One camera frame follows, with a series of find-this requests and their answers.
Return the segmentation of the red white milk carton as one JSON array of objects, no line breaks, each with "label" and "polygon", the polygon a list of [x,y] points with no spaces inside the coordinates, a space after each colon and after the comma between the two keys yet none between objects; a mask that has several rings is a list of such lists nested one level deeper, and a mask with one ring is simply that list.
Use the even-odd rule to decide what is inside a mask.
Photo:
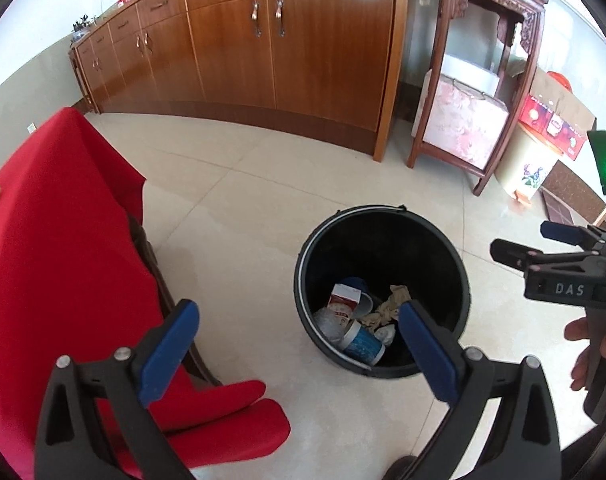
[{"label": "red white milk carton", "polygon": [[327,308],[335,315],[351,320],[355,318],[355,310],[361,302],[361,291],[345,284],[333,286]]}]

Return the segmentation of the blue white paper cup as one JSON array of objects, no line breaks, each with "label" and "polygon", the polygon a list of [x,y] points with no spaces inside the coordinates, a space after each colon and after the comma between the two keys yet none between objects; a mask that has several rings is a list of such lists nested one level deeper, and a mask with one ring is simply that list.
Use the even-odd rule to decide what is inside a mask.
[{"label": "blue white paper cup", "polygon": [[385,352],[384,344],[356,320],[350,322],[338,348],[347,356],[369,366],[375,366]]}]

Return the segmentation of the black trash bin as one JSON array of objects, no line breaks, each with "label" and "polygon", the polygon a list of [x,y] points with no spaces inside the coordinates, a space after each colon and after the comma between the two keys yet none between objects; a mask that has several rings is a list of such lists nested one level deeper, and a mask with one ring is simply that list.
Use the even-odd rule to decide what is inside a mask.
[{"label": "black trash bin", "polygon": [[375,304],[403,285],[434,322],[459,338],[466,328],[471,290],[462,258],[449,238],[405,206],[361,205],[321,222],[302,245],[293,276],[297,315],[318,350],[335,365],[377,379],[414,376],[419,368],[399,335],[375,365],[347,356],[321,333],[314,314],[336,284],[354,284]]}]

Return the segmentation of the white floral bucket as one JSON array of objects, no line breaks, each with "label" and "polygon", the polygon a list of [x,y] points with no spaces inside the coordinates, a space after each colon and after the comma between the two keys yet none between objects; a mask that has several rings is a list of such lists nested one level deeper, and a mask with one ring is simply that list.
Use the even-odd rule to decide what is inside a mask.
[{"label": "white floral bucket", "polygon": [[495,177],[510,197],[530,206],[532,198],[549,176],[561,151],[539,134],[516,125]]}]

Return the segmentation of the cardboard box with red packs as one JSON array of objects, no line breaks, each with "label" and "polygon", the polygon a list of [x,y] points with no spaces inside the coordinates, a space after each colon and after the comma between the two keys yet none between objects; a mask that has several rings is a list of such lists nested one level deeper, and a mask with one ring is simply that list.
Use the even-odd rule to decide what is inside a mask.
[{"label": "cardboard box with red packs", "polygon": [[574,96],[565,76],[536,70],[521,110],[522,126],[574,162],[595,120],[595,115]]}]

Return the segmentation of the pink cushion box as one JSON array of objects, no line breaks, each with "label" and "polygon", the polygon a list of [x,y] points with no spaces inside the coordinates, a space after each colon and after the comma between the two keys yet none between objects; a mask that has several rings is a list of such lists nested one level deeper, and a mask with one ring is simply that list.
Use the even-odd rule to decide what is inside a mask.
[{"label": "pink cushion box", "polygon": [[423,141],[483,170],[508,118],[499,77],[445,55]]}]

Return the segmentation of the red tablecloth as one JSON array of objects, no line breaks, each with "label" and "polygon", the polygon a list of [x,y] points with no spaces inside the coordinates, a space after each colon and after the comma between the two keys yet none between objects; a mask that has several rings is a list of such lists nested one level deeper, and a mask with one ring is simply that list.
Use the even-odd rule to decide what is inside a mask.
[{"label": "red tablecloth", "polygon": [[[145,178],[77,110],[44,122],[0,168],[0,455],[34,479],[38,419],[59,356],[136,346],[163,321],[135,248]],[[181,365],[149,413],[188,468],[274,453],[291,428],[265,384],[198,390]]]}]

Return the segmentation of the carved wooden side stand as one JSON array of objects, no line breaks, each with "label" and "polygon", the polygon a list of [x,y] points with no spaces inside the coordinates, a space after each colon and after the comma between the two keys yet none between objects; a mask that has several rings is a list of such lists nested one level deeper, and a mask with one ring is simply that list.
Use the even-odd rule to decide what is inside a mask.
[{"label": "carved wooden side stand", "polygon": [[481,195],[533,82],[548,0],[440,0],[407,159],[469,172]]}]

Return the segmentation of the brown wooden sideboard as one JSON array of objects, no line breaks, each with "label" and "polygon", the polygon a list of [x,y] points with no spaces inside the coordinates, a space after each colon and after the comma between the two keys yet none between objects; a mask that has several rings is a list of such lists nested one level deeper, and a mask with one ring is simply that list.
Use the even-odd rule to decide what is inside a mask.
[{"label": "brown wooden sideboard", "polygon": [[96,113],[307,136],[381,160],[409,0],[131,0],[73,42]]}]

